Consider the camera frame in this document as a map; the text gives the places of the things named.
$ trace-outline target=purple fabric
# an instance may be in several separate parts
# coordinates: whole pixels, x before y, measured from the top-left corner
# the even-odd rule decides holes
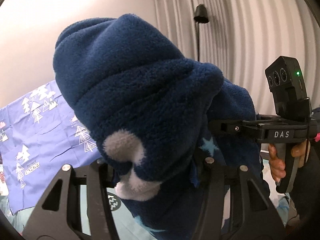
[[[12,213],[35,206],[63,164],[79,167],[101,157],[55,81],[0,109],[0,123]]]

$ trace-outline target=pink object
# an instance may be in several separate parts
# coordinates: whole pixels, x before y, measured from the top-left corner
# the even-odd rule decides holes
[[[317,136],[315,137],[315,141],[316,142],[320,141],[320,133],[318,133]]]

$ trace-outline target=fleece blanket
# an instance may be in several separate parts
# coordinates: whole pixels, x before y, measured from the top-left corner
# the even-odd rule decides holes
[[[192,235],[203,198],[196,147],[262,181],[259,145],[207,129],[213,119],[256,118],[249,93],[215,65],[185,58],[131,14],[72,24],[55,49],[62,95],[115,169],[116,194],[155,238]]]

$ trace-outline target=black handle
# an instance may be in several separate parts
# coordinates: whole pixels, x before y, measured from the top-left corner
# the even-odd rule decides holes
[[[276,183],[276,191],[279,193],[290,193],[297,175],[299,157],[292,157],[291,149],[296,143],[278,143],[275,144],[278,158],[284,160],[286,176]]]

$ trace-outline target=dark round logo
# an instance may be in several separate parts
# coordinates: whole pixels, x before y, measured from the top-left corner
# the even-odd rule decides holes
[[[121,200],[116,194],[108,192],[108,199],[111,211],[116,211],[121,207]]]

